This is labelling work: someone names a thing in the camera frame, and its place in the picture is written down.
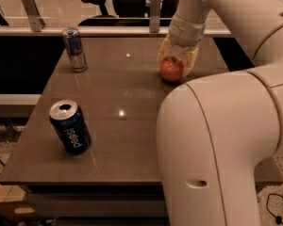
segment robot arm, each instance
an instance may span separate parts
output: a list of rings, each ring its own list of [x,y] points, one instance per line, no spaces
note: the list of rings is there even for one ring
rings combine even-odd
[[[169,35],[158,52],[158,64],[165,57],[175,56],[184,64],[182,77],[191,72],[197,59],[199,42],[204,36],[209,11],[207,0],[179,0],[177,12],[169,26]]]
[[[199,1],[192,16],[180,0],[169,52],[195,48],[203,31],[181,36],[184,21],[204,25],[192,18],[214,8],[258,67],[193,80],[163,102],[158,162],[171,225],[259,226],[255,166],[283,153],[283,1]]]

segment apple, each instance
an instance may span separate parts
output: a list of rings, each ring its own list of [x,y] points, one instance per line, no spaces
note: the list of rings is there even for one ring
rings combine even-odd
[[[167,81],[175,82],[182,77],[184,65],[177,56],[167,56],[160,64],[160,74]]]

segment table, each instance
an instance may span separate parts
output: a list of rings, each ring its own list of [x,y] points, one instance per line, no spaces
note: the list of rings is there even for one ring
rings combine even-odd
[[[45,217],[167,217],[156,119],[165,96],[185,80],[171,84],[160,78],[156,56],[162,38],[82,41],[89,68],[74,73],[66,53],[62,55],[0,184],[26,190]],[[76,101],[84,112],[92,144],[83,154],[66,153],[49,122],[50,106],[63,99]],[[274,161],[267,165],[256,171],[257,184],[283,183]]]

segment soda can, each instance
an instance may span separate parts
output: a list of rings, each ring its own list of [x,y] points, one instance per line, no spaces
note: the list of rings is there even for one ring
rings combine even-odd
[[[69,153],[83,153],[91,144],[91,136],[83,112],[76,102],[62,100],[49,110],[49,120]]]
[[[87,61],[78,29],[75,27],[67,27],[62,31],[62,35],[73,71],[86,71]]]

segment can lid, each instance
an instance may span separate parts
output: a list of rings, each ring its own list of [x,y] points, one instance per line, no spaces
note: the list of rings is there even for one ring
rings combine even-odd
[[[78,30],[75,27],[67,27],[62,30],[62,35],[65,37],[72,37],[73,35],[77,33],[78,33]]]
[[[49,116],[57,121],[63,121],[71,118],[77,111],[77,104],[71,100],[62,100],[54,103],[50,110]]]
[[[73,30],[72,30],[71,27],[67,27],[67,28],[66,28],[66,33],[67,33],[68,35],[74,34],[74,32],[73,32]]]

